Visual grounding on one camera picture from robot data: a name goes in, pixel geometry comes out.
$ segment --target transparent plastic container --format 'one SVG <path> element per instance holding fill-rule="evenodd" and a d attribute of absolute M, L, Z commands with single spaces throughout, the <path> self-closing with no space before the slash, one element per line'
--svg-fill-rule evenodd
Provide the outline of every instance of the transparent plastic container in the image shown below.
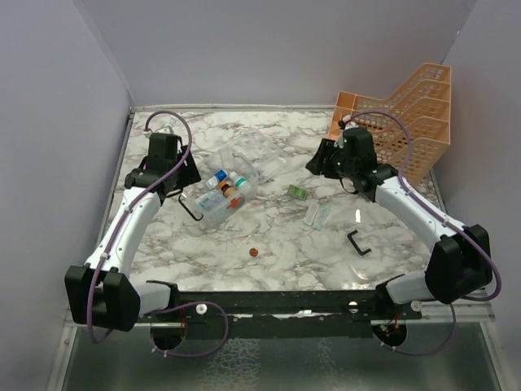
<path fill-rule="evenodd" d="M 201 181 L 186 188 L 182 203 L 194 219 L 206 226 L 219 226 L 256 197 L 259 184 L 280 174 L 287 167 L 287 158 L 258 130 L 244 130 L 197 164 Z M 237 173 L 246 179 L 247 185 L 236 187 L 227 198 L 219 187 L 208 189 L 205 183 L 220 170 Z M 233 186 L 229 177 L 224 182 Z"/>

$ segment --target gray wall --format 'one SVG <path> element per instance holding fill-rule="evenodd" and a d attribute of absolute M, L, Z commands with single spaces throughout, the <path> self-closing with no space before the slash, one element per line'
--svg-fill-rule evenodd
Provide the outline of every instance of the gray wall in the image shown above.
<path fill-rule="evenodd" d="M 76 0 L 137 105 L 385 98 L 443 60 L 475 0 Z"/>
<path fill-rule="evenodd" d="M 436 173 L 449 212 L 488 229 L 504 281 L 493 308 L 521 384 L 520 20 L 519 0 L 480 0 L 451 48 L 452 146 Z"/>
<path fill-rule="evenodd" d="M 0 16 L 0 389 L 44 389 L 92 250 L 129 98 L 70 0 L 3 0 Z"/>

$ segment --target cable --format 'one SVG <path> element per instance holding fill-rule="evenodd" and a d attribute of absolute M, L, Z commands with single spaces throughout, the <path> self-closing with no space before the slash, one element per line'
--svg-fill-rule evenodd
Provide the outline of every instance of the cable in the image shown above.
<path fill-rule="evenodd" d="M 206 357 L 206 356 L 209 356 L 210 354 L 217 352 L 225 344 L 226 340 L 228 339 L 228 332 L 229 332 L 228 317 L 226 316 L 226 312 L 222 309 L 222 307 L 216 303 L 213 303 L 211 301 L 193 301 L 191 303 L 178 305 L 177 307 L 168 308 L 166 310 L 154 311 L 154 314 L 168 314 L 170 312 L 179 311 L 184 308 L 191 307 L 193 305 L 199 305 L 199 304 L 210 305 L 214 308 L 217 308 L 224 318 L 225 332 L 224 332 L 222 339 L 217 344 L 217 346 L 214 348 L 211 348 L 210 350 L 207 350 L 206 352 L 193 353 L 193 354 L 175 353 L 172 350 L 161 350 L 157 346 L 155 346 L 154 336 L 152 335 L 152 330 L 150 330 L 150 342 L 154 346 L 154 349 L 152 349 L 152 353 L 157 350 L 158 352 L 161 352 L 165 357 L 168 355 L 168 356 L 183 357 L 183 358 L 202 358 L 202 357 Z"/>
<path fill-rule="evenodd" d="M 419 352 L 419 353 L 409 352 L 407 350 L 402 350 L 400 348 L 397 348 L 396 346 L 390 346 L 390 345 L 385 344 L 374 333 L 373 333 L 373 338 L 375 338 L 376 340 L 378 340 L 380 342 L 380 346 L 384 347 L 385 349 L 389 349 L 395 353 L 400 353 L 400 354 L 404 354 L 406 356 L 414 356 L 414 357 L 432 356 L 433 354 L 439 353 L 440 351 L 445 349 L 447 346 L 449 346 L 450 342 L 454 338 L 454 335 L 456 334 L 456 311 L 454 310 L 454 307 L 452 304 L 449 304 L 449 306 L 450 306 L 450 312 L 452 312 L 452 314 L 453 314 L 453 323 L 452 323 L 453 326 L 452 326 L 452 329 L 450 330 L 449 336 L 444 341 L 444 343 L 435 349 L 428 350 L 427 352 Z"/>
<path fill-rule="evenodd" d="M 407 156 L 405 157 L 404 164 L 401 166 L 400 171 L 398 172 L 398 181 L 400 182 L 400 185 L 404 188 L 405 191 L 408 192 L 408 194 L 413 198 L 426 212 L 428 212 L 433 218 L 438 220 L 439 222 L 445 224 L 448 228 L 454 230 L 457 232 L 463 239 L 465 239 L 490 265 L 490 268 L 493 271 L 494 278 L 496 279 L 496 289 L 494 292 L 486 297 L 469 297 L 464 296 L 464 299 L 470 300 L 470 301 L 489 301 L 494 298 L 496 298 L 499 293 L 501 292 L 502 288 L 502 281 L 501 281 L 501 275 L 499 273 L 499 270 L 496 267 L 496 264 L 493 262 L 492 258 L 479 246 L 469 235 L 467 235 L 463 230 L 452 224 L 451 222 L 446 222 L 444 217 L 439 215 L 434 209 L 432 209 L 427 203 L 423 202 L 423 200 L 418 197 L 415 194 L 415 191 L 409 187 L 409 185 L 404 180 L 404 172 L 407 168 L 409 161 L 413 155 L 414 145 L 413 145 L 413 138 L 410 134 L 410 132 L 405 128 L 405 125 L 395 116 L 392 114 L 389 114 L 387 112 L 381 112 L 379 110 L 368 110 L 366 112 L 359 112 L 357 114 L 354 114 L 349 118 L 345 123 L 348 124 L 349 122 L 353 121 L 355 118 L 358 118 L 359 116 L 364 116 L 365 114 L 380 114 L 382 116 L 386 116 L 387 118 L 390 118 L 391 120 L 395 121 L 401 128 L 401 130 L 405 134 L 405 138 L 407 139 Z"/>
<path fill-rule="evenodd" d="M 101 268 L 103 267 L 103 264 L 105 263 L 105 261 L 108 259 L 108 254 L 110 253 L 110 251 L 112 249 L 112 245 L 116 241 L 116 237 L 120 233 L 121 227 L 125 223 L 126 218 L 132 213 L 134 206 L 136 206 L 136 204 L 147 193 L 149 193 L 150 191 L 153 191 L 156 186 L 161 184 L 165 179 L 167 179 L 170 176 L 172 176 L 185 163 L 186 158 L 190 155 L 190 150 L 191 150 L 191 147 L 192 147 L 192 132 L 191 132 L 190 126 L 188 125 L 186 120 L 182 116 L 177 114 L 176 112 L 171 112 L 169 110 L 159 110 L 157 112 L 153 112 L 147 118 L 147 122 L 145 123 L 145 131 L 149 130 L 148 126 L 149 126 L 150 121 L 152 120 L 152 118 L 154 118 L 155 116 L 158 116 L 159 114 L 169 114 L 171 116 L 175 116 L 179 121 L 182 122 L 182 124 L 186 128 L 186 132 L 188 133 L 188 144 L 186 145 L 185 153 L 183 153 L 183 155 L 181 156 L 181 159 L 178 161 L 178 163 L 176 165 L 174 165 L 174 167 L 171 170 L 169 170 L 166 174 L 164 174 L 161 178 L 157 179 L 149 187 L 147 187 L 145 190 L 143 190 L 141 192 L 141 194 L 139 194 L 134 199 L 134 201 L 132 201 L 128 205 L 128 207 L 125 209 L 125 211 L 121 215 L 120 220 L 117 222 L 116 227 L 114 228 L 114 231 L 112 232 L 111 236 L 109 237 L 109 239 L 107 241 L 107 246 L 103 250 L 102 256 L 99 258 L 98 265 L 96 266 L 96 269 L 94 270 L 94 274 L 92 276 L 92 280 L 90 281 L 89 296 L 87 298 L 87 330 L 89 331 L 90 340 L 92 341 L 93 344 L 100 344 L 112 332 L 112 330 L 107 330 L 102 335 L 102 337 L 100 339 L 98 339 L 96 337 L 96 335 L 94 334 L 94 328 L 93 328 L 93 324 L 92 324 L 92 307 L 93 307 L 93 304 L 94 304 L 94 291 L 96 289 L 96 284 L 97 284 L 97 281 L 98 281 L 98 278 L 99 278 L 99 274 L 101 272 Z"/>

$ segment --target black hook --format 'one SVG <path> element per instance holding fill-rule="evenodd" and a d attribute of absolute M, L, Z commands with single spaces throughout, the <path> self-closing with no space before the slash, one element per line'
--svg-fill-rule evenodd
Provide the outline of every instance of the black hook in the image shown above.
<path fill-rule="evenodd" d="M 367 250 L 364 250 L 364 251 L 361 251 L 360 248 L 358 247 L 358 244 L 357 242 L 355 242 L 355 239 L 353 239 L 352 237 L 354 235 L 356 235 L 358 233 L 357 230 L 354 230 L 353 232 L 351 232 L 350 234 L 348 234 L 348 239 L 349 241 L 351 242 L 352 246 L 355 248 L 355 250 L 357 250 L 357 253 L 359 256 L 363 257 L 364 255 L 366 255 L 367 253 L 370 253 L 371 252 L 371 249 L 368 248 Z"/>
<path fill-rule="evenodd" d="M 181 206 L 188 212 L 188 214 L 190 214 L 190 217 L 192 217 L 194 220 L 196 220 L 197 222 L 200 222 L 201 220 L 203 220 L 203 217 L 204 215 L 201 213 L 201 217 L 200 218 L 196 218 L 194 216 L 194 214 L 186 207 L 186 205 L 181 201 L 181 198 L 182 198 L 182 194 L 179 196 L 178 200 L 179 200 L 179 204 L 181 204 Z"/>

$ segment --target marble table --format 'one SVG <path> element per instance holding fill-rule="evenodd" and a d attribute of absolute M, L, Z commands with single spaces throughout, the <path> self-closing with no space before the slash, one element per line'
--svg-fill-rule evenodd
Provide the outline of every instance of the marble table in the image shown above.
<path fill-rule="evenodd" d="M 183 112 L 194 133 L 196 162 L 238 131 L 254 128 L 289 155 L 290 167 L 260 185 L 257 198 L 217 229 L 193 221 L 175 198 L 166 200 L 142 238 L 130 280 L 158 279 L 188 291 L 363 289 L 424 269 L 429 259 L 426 246 L 394 215 L 346 193 L 338 181 L 313 176 L 304 168 L 326 134 L 331 114 Z M 134 116 L 109 218 L 120 204 L 125 175 L 147 153 L 143 128 L 149 115 L 138 112 Z M 186 139 L 182 124 L 170 116 L 158 116 L 151 123 L 154 130 L 166 130 L 169 125 Z M 290 184 L 304 188 L 307 200 L 285 195 Z M 438 204 L 430 176 L 417 190 Z M 331 208 L 322 231 L 303 223 L 312 200 Z M 355 229 L 360 247 L 372 250 L 364 257 L 347 241 L 347 233 Z M 258 257 L 250 256 L 252 247 L 259 249 Z"/>

